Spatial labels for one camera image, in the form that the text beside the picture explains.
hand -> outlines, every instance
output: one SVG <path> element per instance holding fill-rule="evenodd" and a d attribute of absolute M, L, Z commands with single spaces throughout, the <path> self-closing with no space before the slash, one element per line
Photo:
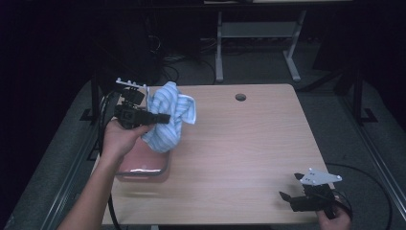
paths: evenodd
<path fill-rule="evenodd" d="M 134 147 L 137 138 L 152 128 L 153 125 L 125 129 L 117 119 L 110 121 L 104 132 L 101 159 L 110 163 L 121 164 L 124 156 Z"/>
<path fill-rule="evenodd" d="M 321 230 L 350 230 L 351 220 L 349 215 L 340 207 L 333 206 L 335 218 L 329 219 L 325 211 L 317 211 Z"/>

light blue towel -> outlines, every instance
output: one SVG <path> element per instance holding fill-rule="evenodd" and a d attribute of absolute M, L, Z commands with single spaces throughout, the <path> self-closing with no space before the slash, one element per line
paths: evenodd
<path fill-rule="evenodd" d="M 156 124 L 143 140 L 152 150 L 167 152 L 177 146 L 181 137 L 182 122 L 194 124 L 196 109 L 194 98 L 183 95 L 176 87 L 176 83 L 168 82 L 158 89 L 152 97 L 147 98 L 149 112 L 170 115 L 169 124 Z"/>

table leg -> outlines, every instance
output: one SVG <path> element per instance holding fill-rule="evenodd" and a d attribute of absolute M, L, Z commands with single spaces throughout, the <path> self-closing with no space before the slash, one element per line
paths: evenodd
<path fill-rule="evenodd" d="M 221 59 L 221 11 L 217 21 L 217 52 L 215 54 L 215 81 L 223 82 L 223 61 Z"/>
<path fill-rule="evenodd" d="M 302 11 L 298 21 L 296 23 L 295 29 L 293 31 L 292 35 L 292 44 L 290 45 L 289 49 L 286 51 L 283 51 L 283 56 L 284 59 L 286 60 L 287 67 L 289 68 L 290 75 L 292 76 L 292 79 L 294 81 L 300 81 L 301 77 L 299 75 L 299 72 L 296 68 L 295 62 L 293 61 L 293 53 L 296 48 L 296 44 L 298 43 L 299 35 L 301 34 L 302 26 L 304 24 L 305 20 L 305 13 L 306 11 Z"/>

table top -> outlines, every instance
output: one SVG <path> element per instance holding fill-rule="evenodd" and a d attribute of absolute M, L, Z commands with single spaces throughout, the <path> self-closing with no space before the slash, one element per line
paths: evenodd
<path fill-rule="evenodd" d="M 163 183 L 112 189 L 120 224 L 269 224 L 316 221 L 294 213 L 279 191 L 302 196 L 293 173 L 327 171 L 291 85 L 180 86 L 196 101 Z M 246 100 L 236 100 L 244 94 Z M 103 224 L 111 224 L 108 209 Z"/>

cable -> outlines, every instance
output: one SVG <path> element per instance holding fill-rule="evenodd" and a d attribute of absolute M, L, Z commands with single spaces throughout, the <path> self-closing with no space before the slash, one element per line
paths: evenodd
<path fill-rule="evenodd" d="M 255 45 L 254 45 L 254 41 L 250 40 L 250 44 L 247 44 L 246 42 L 241 42 L 241 39 L 233 39 L 233 41 L 229 41 L 229 43 L 231 43 L 233 46 L 231 46 L 230 44 L 224 44 L 224 48 L 223 48 L 223 52 L 222 54 L 224 56 L 241 56 L 241 55 L 245 55 L 245 54 L 249 54 L 254 52 L 255 50 Z"/>
<path fill-rule="evenodd" d="M 174 80 L 172 79 L 170 74 L 165 70 L 165 68 L 169 68 L 169 69 L 173 70 L 176 73 L 176 78 Z M 179 80 L 179 71 L 176 68 L 174 68 L 172 66 L 169 66 L 169 65 L 164 65 L 163 68 L 162 68 L 162 71 L 163 71 L 162 74 L 167 79 L 167 81 L 173 81 L 175 83 L 178 82 L 178 80 Z"/>
<path fill-rule="evenodd" d="M 150 48 L 152 53 L 157 54 L 158 51 L 159 51 L 159 49 L 161 48 L 161 40 L 160 40 L 159 37 L 156 36 L 156 35 L 149 35 L 148 37 L 157 40 L 157 47 L 154 48 L 154 49 L 152 49 L 152 47 Z"/>
<path fill-rule="evenodd" d="M 200 40 L 200 42 L 202 43 L 200 48 L 200 54 L 212 52 L 217 44 L 217 40 L 215 38 L 207 38 L 205 40 L 202 39 Z"/>
<path fill-rule="evenodd" d="M 340 192 L 338 192 L 337 190 L 332 190 L 332 191 L 333 191 L 334 193 L 338 194 L 340 197 L 342 197 L 342 198 L 347 202 L 347 204 L 349 205 L 350 210 L 352 211 L 352 205 L 351 205 L 349 199 L 348 199 L 345 195 L 343 195 L 343 194 L 341 194 Z"/>
<path fill-rule="evenodd" d="M 206 60 L 200 59 L 200 61 L 203 62 L 203 63 L 205 63 L 205 64 L 207 64 L 207 65 L 209 65 L 209 67 L 212 69 L 212 72 L 213 72 L 213 75 L 214 75 L 214 79 L 213 79 L 212 84 L 215 84 L 215 81 L 216 81 L 216 78 L 215 78 L 215 69 L 214 69 L 213 66 L 212 66 L 209 62 L 207 62 Z"/>
<path fill-rule="evenodd" d="M 108 107 L 108 104 L 110 103 L 110 99 L 111 99 L 111 97 L 113 95 L 114 95 L 114 92 L 110 92 L 109 94 L 107 94 L 107 96 L 105 96 L 103 98 L 102 103 L 101 103 L 101 113 L 100 113 L 101 116 L 99 118 L 99 150 L 100 150 L 99 155 L 100 156 L 102 156 L 102 145 L 103 145 L 103 139 L 104 139 L 104 131 L 105 131 L 105 128 L 107 126 L 107 124 L 104 123 L 105 114 L 107 113 L 107 107 Z M 116 213 L 114 211 L 113 198 L 112 198 L 111 193 L 110 193 L 110 196 L 108 198 L 107 205 L 108 205 L 108 210 L 110 211 L 110 216 L 111 216 L 111 219 L 113 221 L 114 227 L 117 230 L 121 230 L 122 228 L 120 227 L 120 224 L 117 222 Z"/>
<path fill-rule="evenodd" d="M 388 192 L 386 192 L 385 188 L 382 186 L 381 183 L 379 183 L 379 181 L 377 179 L 375 179 L 372 175 L 370 175 L 369 173 L 362 171 L 360 169 L 354 168 L 353 166 L 348 166 L 348 165 L 342 165 L 342 164 L 336 164 L 336 163 L 328 163 L 326 162 L 326 165 L 330 165 L 330 166 L 338 166 L 338 167 L 344 167 L 344 168 L 348 168 L 354 171 L 357 171 L 359 173 L 362 173 L 364 175 L 366 175 L 367 177 L 369 177 L 373 182 L 375 182 L 379 188 L 382 190 L 383 194 L 385 195 L 386 200 L 388 201 L 388 206 L 389 206 L 389 216 L 388 216 L 388 222 L 386 224 L 386 230 L 391 229 L 391 225 L 392 225 L 392 215 L 393 215 L 393 211 L 392 211 L 392 203 L 391 203 L 391 199 L 390 196 L 388 194 Z"/>
<path fill-rule="evenodd" d="M 177 61 L 185 59 L 185 58 L 186 58 L 186 56 L 182 56 L 182 55 L 175 56 L 175 57 L 164 57 L 164 61 L 166 63 L 168 63 L 168 62 L 177 62 Z"/>

